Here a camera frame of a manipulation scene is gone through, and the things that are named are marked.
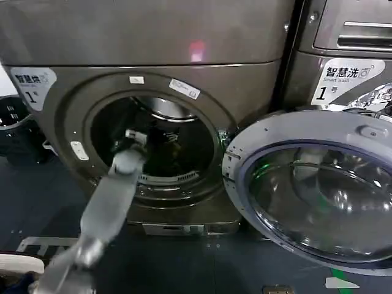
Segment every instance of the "gray washing machine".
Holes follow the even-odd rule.
[[[282,101],[296,111],[244,129],[222,165],[265,236],[378,276],[392,275],[391,15],[391,1],[305,1]]]
[[[392,1],[307,0],[284,105],[380,110],[392,94]]]
[[[231,233],[241,215],[222,158],[270,104],[293,5],[1,1],[0,56],[88,195],[127,139],[154,134],[130,225],[153,235]]]

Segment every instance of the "black basket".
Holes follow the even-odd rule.
[[[14,165],[42,163],[45,136],[19,96],[0,97],[0,156]]]

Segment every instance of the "open washer door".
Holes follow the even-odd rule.
[[[222,172],[237,209],[278,245],[325,266],[392,275],[392,123],[272,115],[234,138]]]

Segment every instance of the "reflective surface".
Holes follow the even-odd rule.
[[[188,109],[159,97],[141,96],[134,97],[134,100],[144,109],[151,112],[155,118],[182,123],[197,119]]]
[[[391,176],[364,156],[276,151],[253,164],[247,183],[265,225],[296,247],[348,262],[392,254]]]

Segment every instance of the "dryer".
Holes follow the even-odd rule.
[[[2,1],[0,56],[88,195],[124,137],[154,132],[129,223],[153,235],[230,233],[241,218],[223,154],[268,109],[293,5]]]

